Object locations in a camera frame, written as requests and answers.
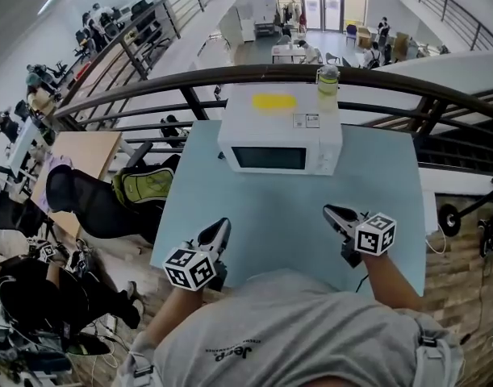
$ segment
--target purple cloth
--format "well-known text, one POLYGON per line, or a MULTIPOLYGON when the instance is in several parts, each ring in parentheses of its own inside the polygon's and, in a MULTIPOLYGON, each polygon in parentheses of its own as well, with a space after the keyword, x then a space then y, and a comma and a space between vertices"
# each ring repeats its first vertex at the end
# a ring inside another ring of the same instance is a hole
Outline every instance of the purple cloth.
MULTIPOLYGON (((56 166, 60 166, 61 164, 67 164, 68 166, 73 168, 72 160, 68 156, 65 155, 53 156, 51 152, 48 152, 45 157, 44 168, 42 170, 47 171, 47 174, 49 175, 49 172, 51 172, 56 166)), ((40 199, 38 201, 38 207, 46 214, 48 214, 49 210, 51 209, 47 202, 45 189, 44 192, 42 192, 42 195, 40 196, 40 199)))

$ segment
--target forearm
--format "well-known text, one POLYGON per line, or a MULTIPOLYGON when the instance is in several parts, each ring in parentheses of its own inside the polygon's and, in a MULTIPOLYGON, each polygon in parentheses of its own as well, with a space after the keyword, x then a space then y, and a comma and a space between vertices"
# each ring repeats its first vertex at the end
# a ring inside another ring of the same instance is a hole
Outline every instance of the forearm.
POLYGON ((375 299, 390 308, 420 311, 420 296, 400 273, 387 254, 362 255, 375 299))
POLYGON ((187 289, 174 288, 160 311, 157 312, 157 315, 146 328, 145 332, 148 335, 148 340, 157 346, 202 304, 203 289, 189 291, 187 289))
POLYGON ((51 281, 58 289, 60 289, 60 267, 54 263, 49 264, 47 269, 47 281, 51 281))

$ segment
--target microwave window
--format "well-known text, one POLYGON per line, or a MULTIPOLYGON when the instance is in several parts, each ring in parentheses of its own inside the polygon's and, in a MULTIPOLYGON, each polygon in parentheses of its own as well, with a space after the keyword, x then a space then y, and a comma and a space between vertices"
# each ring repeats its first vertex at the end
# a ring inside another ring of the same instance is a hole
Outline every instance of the microwave window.
POLYGON ((305 169, 305 148, 232 147, 241 168, 305 169))

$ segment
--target bottle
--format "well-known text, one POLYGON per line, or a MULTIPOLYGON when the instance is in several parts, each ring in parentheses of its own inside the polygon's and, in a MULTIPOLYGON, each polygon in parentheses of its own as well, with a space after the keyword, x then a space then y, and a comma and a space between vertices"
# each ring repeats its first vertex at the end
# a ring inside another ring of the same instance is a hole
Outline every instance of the bottle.
POLYGON ((318 69, 318 106, 321 111, 337 110, 337 86, 340 71, 334 64, 326 64, 318 69))

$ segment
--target purple chair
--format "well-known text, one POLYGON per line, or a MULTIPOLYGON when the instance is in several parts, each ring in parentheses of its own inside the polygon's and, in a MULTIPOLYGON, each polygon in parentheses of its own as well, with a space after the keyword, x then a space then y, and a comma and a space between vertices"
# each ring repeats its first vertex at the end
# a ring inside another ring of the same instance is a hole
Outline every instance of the purple chair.
POLYGON ((346 44, 349 43, 349 39, 353 40, 353 45, 356 45, 357 38, 357 26, 355 24, 349 24, 346 27, 346 44))

